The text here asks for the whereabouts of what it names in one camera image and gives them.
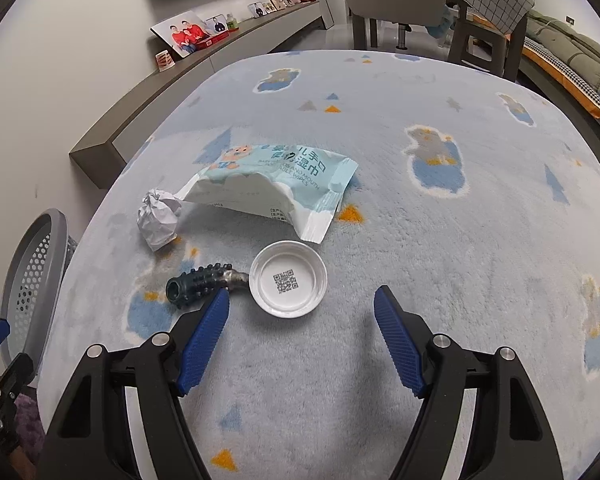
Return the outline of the dark spiky fish toy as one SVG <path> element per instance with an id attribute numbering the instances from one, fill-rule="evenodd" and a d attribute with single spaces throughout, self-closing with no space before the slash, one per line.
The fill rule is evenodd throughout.
<path id="1" fill-rule="evenodd" d="M 234 290 L 249 286 L 249 274 L 238 271 L 230 263 L 200 266 L 166 282 L 166 300 L 181 309 L 191 307 L 202 298 L 212 295 L 219 288 Z"/>

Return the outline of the white round lid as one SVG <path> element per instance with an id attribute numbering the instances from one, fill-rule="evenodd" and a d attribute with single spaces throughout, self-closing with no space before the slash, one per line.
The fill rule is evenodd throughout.
<path id="1" fill-rule="evenodd" d="M 248 275 L 253 300 L 276 318 L 309 314 L 323 300 L 328 285 L 321 256 L 294 240 L 280 240 L 263 248 Z"/>

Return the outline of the white paper ball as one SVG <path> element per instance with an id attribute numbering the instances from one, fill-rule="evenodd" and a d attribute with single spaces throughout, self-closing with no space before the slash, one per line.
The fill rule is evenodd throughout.
<path id="1" fill-rule="evenodd" d="M 137 213 L 137 227 L 153 252 L 178 237 L 181 210 L 182 202 L 169 192 L 153 188 L 146 193 Z"/>

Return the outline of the baby wipes pack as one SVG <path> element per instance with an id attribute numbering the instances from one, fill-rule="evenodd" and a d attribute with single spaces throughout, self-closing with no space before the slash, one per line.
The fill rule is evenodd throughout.
<path id="1" fill-rule="evenodd" d="M 198 171 L 177 193 L 211 205 L 287 222 L 304 242 L 320 244 L 358 163 L 305 145 L 239 145 Z"/>

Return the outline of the grey perforated plastic basket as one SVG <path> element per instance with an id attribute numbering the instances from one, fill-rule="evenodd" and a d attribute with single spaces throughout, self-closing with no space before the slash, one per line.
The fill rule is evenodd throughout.
<path id="1" fill-rule="evenodd" d="M 10 262 L 1 304 L 1 317 L 10 333 L 1 344 L 5 364 L 20 353 L 40 368 L 50 333 L 62 279 L 76 251 L 65 215 L 50 208 L 24 233 Z"/>

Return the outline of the long floating tv cabinet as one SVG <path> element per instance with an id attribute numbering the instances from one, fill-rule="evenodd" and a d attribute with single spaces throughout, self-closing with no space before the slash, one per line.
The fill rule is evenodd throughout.
<path id="1" fill-rule="evenodd" d="M 321 18 L 320 5 L 307 2 L 241 22 L 227 38 L 141 81 L 87 130 L 69 157 L 96 188 L 108 190 L 144 142 L 204 81 L 230 64 L 274 51 Z"/>

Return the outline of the striped paper cup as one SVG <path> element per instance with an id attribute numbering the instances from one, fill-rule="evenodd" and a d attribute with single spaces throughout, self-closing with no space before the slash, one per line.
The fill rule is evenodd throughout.
<path id="1" fill-rule="evenodd" d="M 170 70 L 175 66 L 172 56 L 168 50 L 163 50 L 155 55 L 156 64 L 160 73 Z"/>

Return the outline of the red flat box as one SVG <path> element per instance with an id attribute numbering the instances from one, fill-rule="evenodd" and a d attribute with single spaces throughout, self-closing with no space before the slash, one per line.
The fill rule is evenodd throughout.
<path id="1" fill-rule="evenodd" d="M 206 38 L 201 38 L 195 42 L 195 48 L 197 51 L 204 50 L 212 47 L 214 44 L 227 39 L 230 36 L 230 32 L 228 30 L 223 30 L 222 32 L 218 32 L 215 35 L 208 36 Z"/>

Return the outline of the large family photo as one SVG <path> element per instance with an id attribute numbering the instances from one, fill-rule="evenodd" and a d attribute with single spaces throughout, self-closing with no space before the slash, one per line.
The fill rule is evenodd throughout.
<path id="1" fill-rule="evenodd" d="M 193 11 L 174 15 L 150 28 L 151 32 L 162 39 L 180 58 L 195 53 L 197 44 L 211 37 L 211 32 Z"/>

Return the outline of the small framed photo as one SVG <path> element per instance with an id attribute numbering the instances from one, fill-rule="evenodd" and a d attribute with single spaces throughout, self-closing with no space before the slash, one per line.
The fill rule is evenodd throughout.
<path id="1" fill-rule="evenodd" d="M 206 26 L 212 33 L 212 35 L 220 34 L 221 32 L 228 31 L 228 25 L 224 14 L 218 14 L 208 18 Z"/>

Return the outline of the green bottle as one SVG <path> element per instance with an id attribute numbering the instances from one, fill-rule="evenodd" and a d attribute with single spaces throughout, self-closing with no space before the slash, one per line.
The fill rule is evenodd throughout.
<path id="1" fill-rule="evenodd" d="M 236 18 L 234 18 L 233 14 L 230 14 L 230 13 L 226 14 L 226 24 L 227 24 L 227 28 L 230 32 L 238 29 L 238 21 L 236 20 Z"/>

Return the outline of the green sofa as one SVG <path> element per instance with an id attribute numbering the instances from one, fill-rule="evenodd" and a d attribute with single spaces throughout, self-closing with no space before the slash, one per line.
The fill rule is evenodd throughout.
<path id="1" fill-rule="evenodd" d="M 522 55 L 600 120 L 600 44 L 557 18 L 531 10 Z"/>

